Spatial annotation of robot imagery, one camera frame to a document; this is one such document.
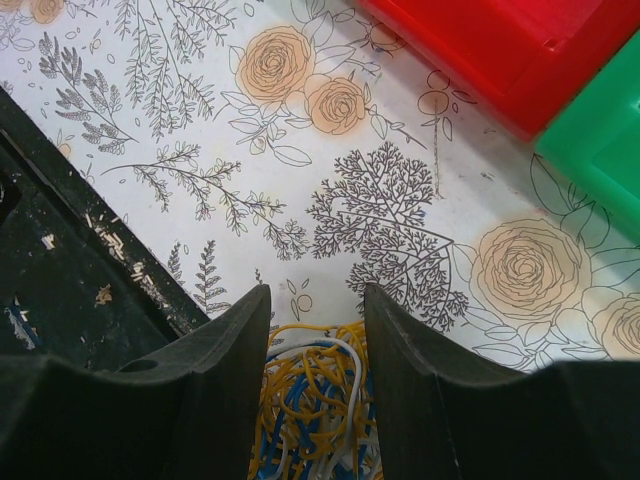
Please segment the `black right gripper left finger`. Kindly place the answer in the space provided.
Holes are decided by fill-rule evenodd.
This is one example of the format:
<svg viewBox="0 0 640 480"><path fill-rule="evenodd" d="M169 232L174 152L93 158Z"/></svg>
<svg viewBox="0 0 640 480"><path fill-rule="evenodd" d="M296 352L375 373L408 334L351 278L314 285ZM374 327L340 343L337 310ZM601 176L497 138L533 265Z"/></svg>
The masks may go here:
<svg viewBox="0 0 640 480"><path fill-rule="evenodd" d="M116 372L52 355L1 360L5 479L244 479L271 291Z"/></svg>

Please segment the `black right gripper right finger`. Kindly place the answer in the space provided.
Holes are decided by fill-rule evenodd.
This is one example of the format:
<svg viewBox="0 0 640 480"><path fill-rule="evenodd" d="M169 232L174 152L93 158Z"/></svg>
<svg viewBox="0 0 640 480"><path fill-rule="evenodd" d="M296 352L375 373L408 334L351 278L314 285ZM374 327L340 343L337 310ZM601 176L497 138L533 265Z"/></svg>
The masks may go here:
<svg viewBox="0 0 640 480"><path fill-rule="evenodd" d="M379 286L364 319L388 479L635 479L639 365L560 361L526 374L414 319Z"/></svg>

